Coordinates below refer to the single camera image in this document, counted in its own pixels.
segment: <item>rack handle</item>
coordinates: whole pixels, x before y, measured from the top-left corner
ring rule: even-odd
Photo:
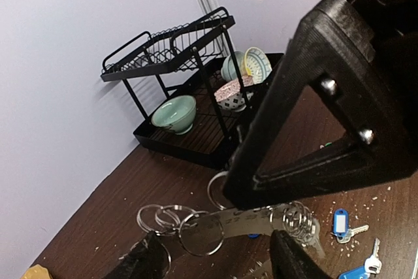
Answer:
[[[124,49],[126,46],[132,44],[133,42],[135,42],[137,39],[139,39],[140,37],[144,36],[144,35],[148,35],[149,38],[151,38],[151,33],[148,31],[142,32],[140,35],[134,37],[133,39],[131,39],[129,42],[127,42],[126,44],[124,44],[123,46],[119,47],[117,50],[115,50],[114,52],[112,52],[109,56],[105,57],[105,59],[102,62],[102,66],[103,66],[103,71],[106,71],[106,61],[108,61],[112,56],[116,55],[118,52],[120,52],[122,49]]]
[[[228,10],[225,7],[219,7],[217,9],[213,10],[212,12],[209,12],[208,14],[204,15],[202,18],[199,18],[198,20],[195,20],[194,22],[190,23],[188,26],[183,27],[178,32],[176,32],[170,38],[170,49],[171,49],[172,53],[174,55],[178,55],[177,51],[175,50],[175,46],[174,46],[174,41],[176,40],[177,37],[179,37],[181,34],[189,33],[190,31],[193,30],[194,27],[198,26],[200,23],[207,20],[208,18],[210,18],[211,16],[213,16],[215,13],[217,13],[219,11],[223,11],[227,15],[227,17],[229,16]]]

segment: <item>rack lower shelf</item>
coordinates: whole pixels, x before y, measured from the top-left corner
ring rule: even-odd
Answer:
[[[251,123],[283,54],[267,54],[267,56],[273,66],[273,72],[255,90],[250,101],[252,108],[246,108],[239,113],[222,110],[222,118],[228,129],[227,136],[221,129],[208,90],[198,71],[172,95],[172,97],[192,95],[196,98],[197,114],[192,130],[185,135],[164,132],[151,124],[151,115],[134,131],[134,136],[143,147],[150,150],[213,169],[224,168],[238,146],[236,126],[242,124],[244,127],[248,127]],[[214,90],[225,83],[220,75],[223,60],[224,58],[213,59],[205,67],[205,71],[210,75],[210,83]]]

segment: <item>dark wood tabletop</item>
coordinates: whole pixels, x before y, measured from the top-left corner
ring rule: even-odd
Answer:
[[[288,163],[339,139],[344,130],[312,90],[307,89],[279,134],[263,167]],[[215,211],[206,185],[216,171],[136,148],[91,194],[34,263],[54,279],[102,278],[144,235],[138,209],[146,204],[179,204]],[[370,256],[374,239],[381,240],[383,263],[377,278],[410,278],[418,247],[418,176],[380,186],[312,197],[302,202],[321,223],[326,258],[309,253],[331,277],[357,268]],[[332,231],[337,208],[349,212],[352,227],[369,224],[367,232],[338,244]],[[242,276],[257,261],[268,259],[268,237],[236,237],[210,257],[183,256],[173,263],[170,278]]]

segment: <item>bolt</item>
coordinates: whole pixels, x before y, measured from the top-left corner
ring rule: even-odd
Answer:
[[[337,83],[331,78],[324,79],[321,82],[321,87],[330,96],[337,94]]]
[[[374,140],[374,133],[370,129],[363,129],[359,131],[360,138],[367,145],[370,145]]]

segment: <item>bowl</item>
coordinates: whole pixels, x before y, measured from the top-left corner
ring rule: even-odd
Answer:
[[[244,81],[244,86],[253,85],[253,78],[249,75],[244,75],[242,77]],[[241,86],[236,78],[215,92],[216,102],[223,110],[230,110],[235,112],[243,111],[246,108],[246,102],[244,99],[244,94],[241,93]],[[253,96],[252,92],[247,92],[248,100]]]
[[[272,72],[272,65],[260,48],[251,47],[244,55],[244,69],[253,77],[254,84],[260,84]]]
[[[186,134],[193,127],[196,116],[196,99],[177,96],[163,103],[152,115],[151,123],[169,133]]]
[[[238,62],[238,66],[240,67],[241,75],[247,75],[247,72],[246,72],[245,67],[244,67],[244,56],[245,56],[245,54],[243,52],[234,52],[234,54],[235,54],[235,57],[236,57],[236,61]],[[235,71],[235,66],[234,66],[234,61],[233,61],[231,55],[226,57],[225,60],[223,61],[221,76],[227,82],[235,80],[236,77],[237,77],[236,76],[236,71]]]

